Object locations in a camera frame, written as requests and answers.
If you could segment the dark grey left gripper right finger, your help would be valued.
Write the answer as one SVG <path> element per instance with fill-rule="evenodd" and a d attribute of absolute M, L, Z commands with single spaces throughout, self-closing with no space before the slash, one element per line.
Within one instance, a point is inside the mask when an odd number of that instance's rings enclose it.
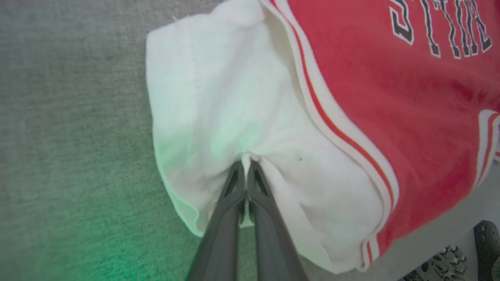
<path fill-rule="evenodd" d="M 277 207 L 270 185 L 258 162 L 248 171 L 247 199 L 255 224 L 257 279 L 307 281 L 291 236 Z"/>

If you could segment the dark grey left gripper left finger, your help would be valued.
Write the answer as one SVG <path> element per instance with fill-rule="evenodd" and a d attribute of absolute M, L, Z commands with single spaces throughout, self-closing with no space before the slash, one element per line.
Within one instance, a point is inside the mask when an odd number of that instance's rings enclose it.
<path fill-rule="evenodd" d="M 188 281 L 237 279 L 239 228 L 244 213 L 244 167 L 241 162 L 235 162 L 191 264 Z"/>

